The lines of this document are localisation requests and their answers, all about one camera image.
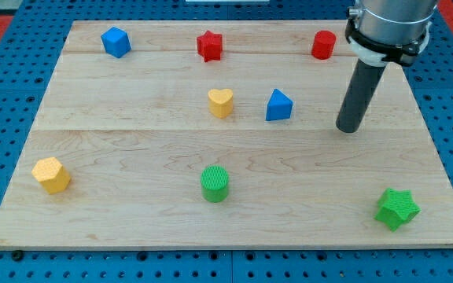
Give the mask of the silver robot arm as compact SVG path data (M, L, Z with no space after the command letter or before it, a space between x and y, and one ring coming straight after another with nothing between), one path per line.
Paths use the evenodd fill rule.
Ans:
M437 0L356 0L347 9L344 32L358 57L336 119L336 127L354 133L390 63L410 67L429 44Z

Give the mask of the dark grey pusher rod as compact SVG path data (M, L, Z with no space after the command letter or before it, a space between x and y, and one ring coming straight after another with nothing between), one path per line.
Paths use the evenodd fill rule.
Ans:
M339 130L354 133L359 129L384 71L385 66L371 66L357 60L336 119Z

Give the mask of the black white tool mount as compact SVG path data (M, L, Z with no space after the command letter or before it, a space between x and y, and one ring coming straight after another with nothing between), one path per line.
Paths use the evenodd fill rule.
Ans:
M389 62L411 66L429 44L432 22L348 19L345 38L351 50L365 64L384 67Z

